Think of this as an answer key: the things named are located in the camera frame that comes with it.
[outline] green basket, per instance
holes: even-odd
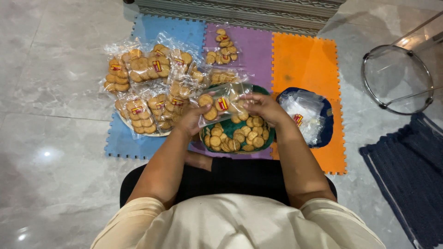
[[[263,87],[261,86],[256,86],[256,85],[252,85],[253,86],[253,91],[255,93],[261,93],[261,94],[265,94],[265,95],[270,95],[270,93]],[[246,125],[246,121],[242,121],[239,124],[234,124],[231,119],[227,119],[224,120],[222,122],[220,122],[221,126],[223,127],[223,133],[225,133],[228,137],[232,138],[234,131],[237,129],[240,129],[241,127]],[[207,147],[205,144],[205,136],[209,134],[210,130],[215,126],[215,124],[210,124],[205,126],[201,131],[200,131],[200,140],[203,142],[203,144],[205,145],[205,147],[208,149],[208,151],[210,152],[215,152],[215,153],[224,153],[224,154],[253,154],[259,151],[262,151],[264,149],[267,149],[272,142],[274,141],[274,136],[275,136],[275,129],[274,128],[270,128],[269,130],[269,138],[268,140],[265,142],[265,144],[260,147],[260,148],[256,148],[253,151],[243,151],[243,149],[240,149],[237,152],[224,152],[224,151],[214,151],[211,148]],[[243,147],[244,145],[247,145],[246,141],[241,143],[241,147]]]

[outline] marble floor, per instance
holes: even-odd
[[[1,248],[88,248],[118,210],[123,178],[145,163],[105,156],[111,101],[97,94],[105,74],[101,46],[130,34],[137,7],[121,0],[1,4]],[[340,203],[389,249],[413,246],[358,148],[396,131],[409,117],[380,110],[363,92],[361,58],[441,10],[439,0],[348,0],[319,33],[337,43],[346,134],[349,173],[331,179]],[[404,84],[384,89],[406,91]],[[426,111],[440,126],[441,104],[437,99]]]

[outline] beige shirt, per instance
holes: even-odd
[[[122,207],[92,249],[385,249],[352,211],[317,198],[299,210],[250,195],[191,198],[165,211],[153,198]]]

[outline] blue container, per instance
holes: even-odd
[[[298,88],[298,87],[289,87],[282,93],[280,93],[277,96],[276,101],[280,104],[280,101],[282,99],[282,96],[289,95],[289,94],[296,94],[299,90],[304,90],[307,92],[312,93],[311,91],[308,91],[306,89]],[[324,129],[322,133],[320,134],[320,140],[321,142],[316,144],[315,146],[311,146],[308,144],[309,148],[321,148],[329,144],[332,138],[332,133],[334,132],[334,114],[332,113],[332,106],[331,103],[327,99],[323,99],[323,109],[320,112],[320,116],[325,118],[324,123]]]

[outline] red label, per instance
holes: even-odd
[[[143,112],[143,107],[139,106],[139,107],[136,107],[136,108],[131,109],[131,111],[132,111],[132,113],[133,113],[134,115],[136,115],[136,114],[139,114],[139,113],[142,113],[142,112]]]
[[[226,104],[226,100],[224,97],[217,99],[217,102],[218,102],[218,105],[220,106],[220,109],[222,109],[222,111],[228,109],[228,105]]]
[[[157,55],[165,56],[165,54],[162,53],[160,50],[156,50],[155,52],[157,53]]]
[[[179,64],[180,66],[183,66],[185,64],[184,60],[181,59],[174,59],[175,63]]]
[[[155,106],[157,106],[157,109],[161,109],[162,107],[164,107],[164,101],[158,102]]]
[[[300,114],[296,114],[294,116],[294,121],[297,123],[297,126],[301,126],[302,125],[302,123],[303,123],[302,119],[303,119],[303,116],[300,115]]]
[[[111,65],[111,70],[113,70],[113,71],[121,71],[121,66],[120,65]]]
[[[160,62],[159,61],[154,61],[152,64],[154,65],[154,70],[157,73],[162,71],[162,67],[160,66]]]
[[[183,101],[182,101],[182,100],[179,100],[179,99],[176,99],[176,98],[173,98],[173,99],[172,99],[172,104],[173,104],[173,105],[182,106],[182,105],[183,105]]]

